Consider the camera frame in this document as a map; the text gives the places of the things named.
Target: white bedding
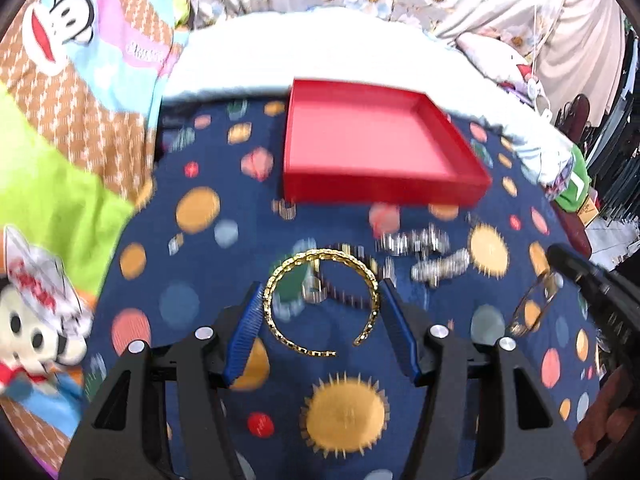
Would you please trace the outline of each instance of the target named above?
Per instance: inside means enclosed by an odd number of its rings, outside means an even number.
[[[427,94],[440,108],[503,126],[523,163],[551,184],[572,143],[485,79],[444,42],[341,7],[254,12],[191,34],[163,101],[286,95],[294,78],[377,84]]]

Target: white floor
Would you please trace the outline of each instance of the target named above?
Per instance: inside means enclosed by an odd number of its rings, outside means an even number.
[[[587,227],[591,243],[591,261],[607,270],[613,269],[623,254],[635,252],[640,231],[636,224],[611,222],[596,218]]]

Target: red dot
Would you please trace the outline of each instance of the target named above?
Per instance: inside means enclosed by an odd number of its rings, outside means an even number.
[[[522,222],[516,215],[511,215],[509,217],[509,224],[511,224],[511,229],[519,231],[522,228]]]
[[[252,413],[246,422],[252,435],[269,438],[274,431],[273,421],[266,413]]]
[[[188,162],[184,167],[184,174],[188,178],[195,178],[198,176],[198,171],[200,168],[198,167],[197,162]]]

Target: red tray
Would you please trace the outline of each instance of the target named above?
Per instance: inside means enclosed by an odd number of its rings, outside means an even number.
[[[319,80],[293,83],[283,178],[292,203],[474,206],[492,182],[426,95]]]

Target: gold chain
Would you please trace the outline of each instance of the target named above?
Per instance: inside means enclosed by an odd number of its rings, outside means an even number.
[[[275,292],[276,286],[278,285],[278,282],[282,279],[282,277],[294,267],[308,264],[309,262],[314,262],[317,260],[332,260],[334,262],[346,265],[347,267],[351,267],[351,269],[355,270],[364,279],[364,282],[369,288],[369,293],[371,295],[371,312],[369,314],[367,324],[365,325],[360,335],[356,339],[354,339],[353,345],[359,346],[363,343],[363,341],[369,336],[369,333],[373,329],[373,324],[376,322],[378,313],[380,311],[378,280],[376,279],[376,275],[371,272],[371,270],[355,256],[351,256],[350,254],[343,253],[342,251],[336,251],[334,249],[310,249],[308,251],[305,251],[304,253],[294,254],[292,257],[284,260],[280,264],[280,266],[278,266],[273,271],[273,274],[267,280],[267,284],[264,287],[264,292],[262,294],[262,309],[264,310],[264,320],[266,321],[269,330],[271,330],[271,333],[278,341],[280,341],[288,348],[291,348],[292,350],[298,352],[299,354],[309,355],[311,357],[335,357],[337,353],[332,350],[309,350],[287,339],[282,334],[282,332],[278,330],[278,327],[276,327],[276,323],[273,320],[273,314],[271,313],[271,300],[273,298],[273,293]]]

